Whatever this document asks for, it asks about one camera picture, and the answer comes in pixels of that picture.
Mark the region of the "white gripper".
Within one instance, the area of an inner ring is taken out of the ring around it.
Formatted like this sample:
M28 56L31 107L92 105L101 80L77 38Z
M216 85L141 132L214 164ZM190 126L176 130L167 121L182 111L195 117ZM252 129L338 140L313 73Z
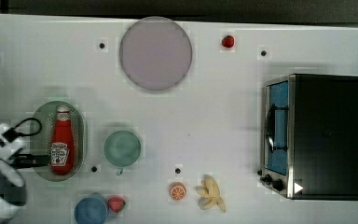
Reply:
M0 159L10 161L11 159L33 159L32 154L19 154L26 146L24 139L13 127L0 124ZM14 161L12 166L16 169L48 166L46 161Z

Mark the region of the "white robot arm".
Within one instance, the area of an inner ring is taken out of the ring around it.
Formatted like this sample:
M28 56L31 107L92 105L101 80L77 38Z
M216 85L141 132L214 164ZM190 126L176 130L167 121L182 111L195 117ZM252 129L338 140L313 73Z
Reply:
M18 126L0 124L0 224L7 224L27 203L27 186L20 169L47 166L49 156L21 154L25 138L37 135L42 125L33 133L21 133Z

